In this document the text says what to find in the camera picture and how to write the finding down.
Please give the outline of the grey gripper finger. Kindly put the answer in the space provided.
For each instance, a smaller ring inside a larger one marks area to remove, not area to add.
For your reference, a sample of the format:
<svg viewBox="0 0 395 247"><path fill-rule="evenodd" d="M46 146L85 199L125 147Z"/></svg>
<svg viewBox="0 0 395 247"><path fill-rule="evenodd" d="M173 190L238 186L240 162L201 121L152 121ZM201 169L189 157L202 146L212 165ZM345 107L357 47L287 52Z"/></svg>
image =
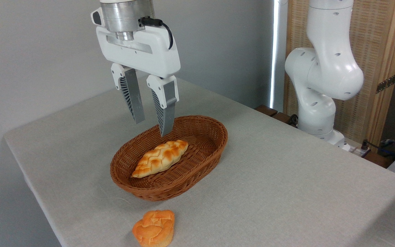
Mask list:
<svg viewBox="0 0 395 247"><path fill-rule="evenodd" d="M122 92L128 109L136 123L145 120L141 92L138 85L136 70L118 63L111 66L116 89Z"/></svg>
<svg viewBox="0 0 395 247"><path fill-rule="evenodd" d="M149 75L147 85L152 90L160 134L165 136L173 128L175 103L179 101L177 79L174 75L168 78Z"/></svg>

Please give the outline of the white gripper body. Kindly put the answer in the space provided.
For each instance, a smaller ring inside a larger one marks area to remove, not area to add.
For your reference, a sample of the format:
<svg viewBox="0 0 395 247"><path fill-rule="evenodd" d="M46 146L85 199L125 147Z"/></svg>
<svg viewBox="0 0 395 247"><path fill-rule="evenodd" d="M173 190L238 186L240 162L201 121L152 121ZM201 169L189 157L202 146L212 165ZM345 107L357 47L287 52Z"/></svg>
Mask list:
<svg viewBox="0 0 395 247"><path fill-rule="evenodd" d="M108 61L162 78L180 70L180 58L171 31L163 25L145 25L154 20L150 16L133 20L137 28L133 31L133 40L120 40L115 32L108 31L101 9L91 13L91 20L97 26L98 42Z"/></svg>

